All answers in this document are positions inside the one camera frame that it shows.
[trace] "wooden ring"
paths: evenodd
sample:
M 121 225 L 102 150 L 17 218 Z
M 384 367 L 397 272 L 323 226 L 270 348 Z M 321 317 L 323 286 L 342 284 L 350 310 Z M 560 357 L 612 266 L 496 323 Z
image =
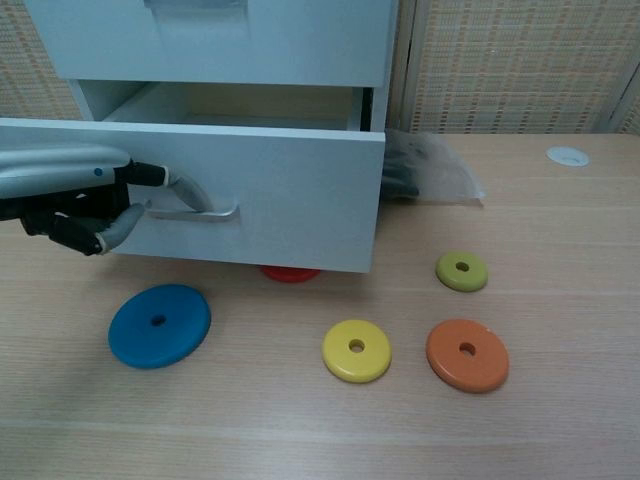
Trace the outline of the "wooden ring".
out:
M 431 330 L 427 359 L 442 380 L 470 393 L 495 390 L 509 373 L 509 354 L 502 340 L 472 320 L 446 320 Z
M 487 284 L 486 263 L 470 252 L 449 252 L 438 259 L 436 275 L 447 287 L 460 292 L 475 292 Z
M 283 283 L 302 283 L 311 280 L 322 270 L 314 270 L 310 268 L 293 268 L 293 267 L 272 267 L 263 265 L 260 267 L 271 280 Z
M 345 320 L 336 323 L 325 335 L 322 358 L 336 377 L 351 383 L 367 383 L 389 368 L 391 344 L 373 323 Z

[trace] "white cabinet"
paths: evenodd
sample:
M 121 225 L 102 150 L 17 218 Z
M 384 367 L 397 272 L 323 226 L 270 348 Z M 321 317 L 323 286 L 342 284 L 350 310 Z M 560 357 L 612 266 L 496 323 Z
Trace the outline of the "white cabinet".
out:
M 0 119 L 0 148 L 114 146 L 211 197 L 130 187 L 117 251 L 369 270 L 395 1 L 26 3 L 86 120 Z

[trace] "wooden table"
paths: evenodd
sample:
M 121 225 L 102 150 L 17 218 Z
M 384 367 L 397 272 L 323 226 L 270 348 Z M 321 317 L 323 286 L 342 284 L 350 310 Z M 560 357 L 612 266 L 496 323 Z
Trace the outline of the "wooden table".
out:
M 482 179 L 479 206 L 384 206 L 369 275 L 275 283 L 252 266 L 84 258 L 0 227 L 2 479 L 575 479 L 640 475 L 640 137 L 448 136 Z M 551 145 L 585 168 L 545 157 Z M 489 285 L 456 293 L 439 255 L 467 249 Z M 178 282 L 213 327 L 155 371 L 112 357 L 130 296 Z M 343 383 L 326 330 L 370 319 L 390 370 Z M 450 317 L 485 323 L 510 352 L 488 395 L 444 384 L 425 360 Z

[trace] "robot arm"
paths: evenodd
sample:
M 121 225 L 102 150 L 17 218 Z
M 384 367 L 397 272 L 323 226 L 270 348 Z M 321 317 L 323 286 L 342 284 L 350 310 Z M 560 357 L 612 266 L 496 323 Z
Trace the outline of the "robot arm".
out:
M 64 145 L 0 151 L 0 220 L 19 218 L 29 235 L 104 254 L 144 214 L 129 203 L 127 185 L 168 187 L 195 211 L 211 209 L 195 182 L 167 167 L 134 162 L 112 147 Z

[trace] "wall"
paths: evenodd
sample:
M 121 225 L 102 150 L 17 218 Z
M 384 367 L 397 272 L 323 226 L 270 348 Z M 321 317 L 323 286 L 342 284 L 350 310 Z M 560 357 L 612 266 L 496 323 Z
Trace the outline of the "wall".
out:
M 22 0 L 0 0 L 0 116 L 79 118 Z
M 635 102 L 627 112 L 620 131 L 640 135 L 640 94 L 636 96 Z
M 640 0 L 417 4 L 414 131 L 590 132 L 640 48 Z

